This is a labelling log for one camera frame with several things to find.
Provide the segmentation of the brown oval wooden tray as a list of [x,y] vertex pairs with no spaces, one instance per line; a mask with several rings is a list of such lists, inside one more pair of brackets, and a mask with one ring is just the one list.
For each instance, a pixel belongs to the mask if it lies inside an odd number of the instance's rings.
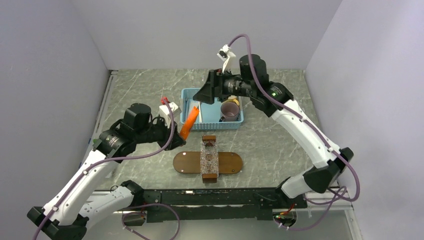
[[182,174],[236,174],[242,170],[243,160],[235,152],[182,151],[175,155],[172,165]]

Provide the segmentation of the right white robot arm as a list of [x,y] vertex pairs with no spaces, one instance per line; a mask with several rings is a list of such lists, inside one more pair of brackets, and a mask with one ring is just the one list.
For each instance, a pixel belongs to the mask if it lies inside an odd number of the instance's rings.
[[257,54],[252,63],[244,55],[239,60],[240,73],[223,69],[208,72],[203,87],[193,100],[213,104],[224,102],[230,96],[248,97],[252,104],[272,118],[297,141],[312,161],[312,167],[285,179],[277,187],[276,203],[289,207],[295,198],[308,192],[324,193],[346,169],[353,151],[340,148],[329,140],[304,113],[293,94],[281,83],[269,79],[266,62]]

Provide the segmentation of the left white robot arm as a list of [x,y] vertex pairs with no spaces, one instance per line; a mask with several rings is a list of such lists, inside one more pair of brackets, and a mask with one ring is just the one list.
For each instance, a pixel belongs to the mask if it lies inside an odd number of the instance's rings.
[[87,159],[63,189],[44,206],[34,206],[27,217],[36,225],[33,239],[40,232],[52,240],[80,240],[87,230],[111,213],[129,208],[137,210],[145,203],[144,189],[132,180],[122,182],[115,190],[88,202],[100,182],[123,161],[133,160],[137,145],[157,143],[160,151],[184,145],[174,118],[180,108],[164,100],[159,114],[134,103],[123,118],[113,123],[93,141]]

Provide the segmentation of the orange toothpaste tube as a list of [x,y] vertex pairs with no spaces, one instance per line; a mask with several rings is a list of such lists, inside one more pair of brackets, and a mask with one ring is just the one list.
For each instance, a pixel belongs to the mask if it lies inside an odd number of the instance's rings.
[[183,126],[182,126],[182,128],[179,132],[179,135],[184,140],[187,140],[187,138],[188,138],[188,136],[191,132],[191,129],[192,129],[194,123],[196,122],[197,118],[198,118],[199,112],[200,112],[200,110],[196,106],[194,106],[191,109],[191,111],[189,112],[188,117],[187,117],[186,121],[184,122],[184,124],[183,124]]

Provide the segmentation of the clear acrylic toothbrush holder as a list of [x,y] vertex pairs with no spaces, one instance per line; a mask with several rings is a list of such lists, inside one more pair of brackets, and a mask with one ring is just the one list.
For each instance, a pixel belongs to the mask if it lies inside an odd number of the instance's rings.
[[203,135],[200,148],[200,174],[203,184],[215,184],[219,176],[219,153],[215,135]]

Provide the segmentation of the purple mug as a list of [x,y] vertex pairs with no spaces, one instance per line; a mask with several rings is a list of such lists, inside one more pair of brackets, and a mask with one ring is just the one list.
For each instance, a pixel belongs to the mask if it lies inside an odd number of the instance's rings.
[[240,107],[235,102],[225,102],[220,107],[219,122],[235,122],[240,115]]

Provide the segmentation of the black base frame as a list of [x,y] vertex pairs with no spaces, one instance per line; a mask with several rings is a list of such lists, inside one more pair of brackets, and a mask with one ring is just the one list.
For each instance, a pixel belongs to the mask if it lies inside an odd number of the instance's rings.
[[270,221],[279,210],[293,213],[308,206],[303,194],[288,198],[276,187],[144,189],[132,180],[121,186],[135,194],[127,209],[143,209],[147,223],[176,219]]

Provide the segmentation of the yellow mug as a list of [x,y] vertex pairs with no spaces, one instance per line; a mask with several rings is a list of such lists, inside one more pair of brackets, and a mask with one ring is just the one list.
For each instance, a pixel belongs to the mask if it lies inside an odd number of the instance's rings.
[[235,103],[237,106],[240,106],[240,102],[236,96],[231,96],[228,98],[231,102]]

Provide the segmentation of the blue plastic basket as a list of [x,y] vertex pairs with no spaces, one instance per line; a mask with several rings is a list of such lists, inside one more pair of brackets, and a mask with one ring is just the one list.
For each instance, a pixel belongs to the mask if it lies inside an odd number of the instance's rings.
[[[182,99],[184,97],[187,97],[189,99],[188,102],[188,109],[186,112],[186,116],[183,116],[182,113],[180,113],[180,123],[184,124],[190,111],[194,106],[198,106],[198,101],[193,100],[194,94],[199,90],[200,88],[183,88],[181,90],[181,96],[180,96],[180,109],[182,111],[183,108],[183,101]],[[221,117],[221,108],[222,103],[218,101],[217,98],[215,98],[214,104],[201,104],[201,112],[202,112],[202,123],[199,123],[199,118],[197,118],[196,122],[194,123],[192,130],[193,131],[214,131],[214,130],[237,130],[240,128],[241,124],[244,122],[244,111],[243,106],[240,106],[240,114],[238,116],[238,119],[236,121],[226,121],[226,122],[219,122],[219,118]]]

